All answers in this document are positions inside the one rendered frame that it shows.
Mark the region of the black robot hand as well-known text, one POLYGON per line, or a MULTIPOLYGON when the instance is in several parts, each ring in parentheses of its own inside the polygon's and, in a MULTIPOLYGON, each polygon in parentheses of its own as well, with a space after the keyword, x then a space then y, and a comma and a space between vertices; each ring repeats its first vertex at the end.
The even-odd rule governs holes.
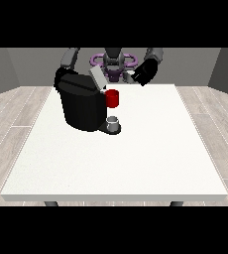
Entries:
POLYGON ((131 77, 144 86, 154 78, 157 72, 158 62, 155 59, 147 59, 135 69, 131 77))
POLYGON ((54 83, 54 87, 57 87, 57 85, 60 82, 60 79, 65 75, 69 73, 69 70, 67 68, 64 67, 59 67, 56 71, 56 75, 55 75, 55 83, 54 83))

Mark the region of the small grey coffee pod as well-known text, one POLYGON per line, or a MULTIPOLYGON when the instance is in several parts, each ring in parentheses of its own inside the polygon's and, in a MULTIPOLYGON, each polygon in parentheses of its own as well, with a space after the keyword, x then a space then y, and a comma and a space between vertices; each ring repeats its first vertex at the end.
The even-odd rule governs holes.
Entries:
POLYGON ((134 82, 134 79, 132 78, 132 75, 134 74, 135 72, 133 70, 126 70, 124 73, 123 73, 123 79, 125 82, 127 83, 133 83, 134 82))

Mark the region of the black coffee machine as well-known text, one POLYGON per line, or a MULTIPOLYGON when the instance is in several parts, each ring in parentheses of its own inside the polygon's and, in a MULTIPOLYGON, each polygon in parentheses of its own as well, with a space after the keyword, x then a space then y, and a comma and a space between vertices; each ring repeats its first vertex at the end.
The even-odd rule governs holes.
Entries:
POLYGON ((109 135, 121 132, 107 130, 105 91, 99 91, 90 75, 65 74, 57 85, 65 121, 71 127, 87 132, 102 131, 109 135))

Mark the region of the pale grey machine lid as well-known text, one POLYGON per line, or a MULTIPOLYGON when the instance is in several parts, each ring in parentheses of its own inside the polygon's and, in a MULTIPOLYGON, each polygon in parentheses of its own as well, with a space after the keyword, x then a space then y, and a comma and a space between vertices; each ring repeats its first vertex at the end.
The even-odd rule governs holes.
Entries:
POLYGON ((104 76, 99 65, 92 67, 89 71, 90 76, 92 77, 97 89, 99 91, 103 90, 107 85, 107 79, 104 76))

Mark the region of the red pod holder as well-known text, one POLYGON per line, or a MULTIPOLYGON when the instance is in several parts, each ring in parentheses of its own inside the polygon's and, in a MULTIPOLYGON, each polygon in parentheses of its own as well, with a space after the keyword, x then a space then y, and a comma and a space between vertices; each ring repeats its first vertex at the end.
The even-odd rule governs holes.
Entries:
POLYGON ((108 89, 105 91, 106 106, 115 108, 119 105, 119 91, 116 89, 108 89))

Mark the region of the small grey cup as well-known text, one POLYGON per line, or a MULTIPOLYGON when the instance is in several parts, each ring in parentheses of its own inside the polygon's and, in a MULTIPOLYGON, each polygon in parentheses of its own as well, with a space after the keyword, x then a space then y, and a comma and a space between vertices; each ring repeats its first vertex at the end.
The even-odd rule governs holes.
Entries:
POLYGON ((109 116, 106 119, 106 123, 107 123, 107 130, 110 132, 115 132, 119 128, 119 120, 116 116, 109 116))

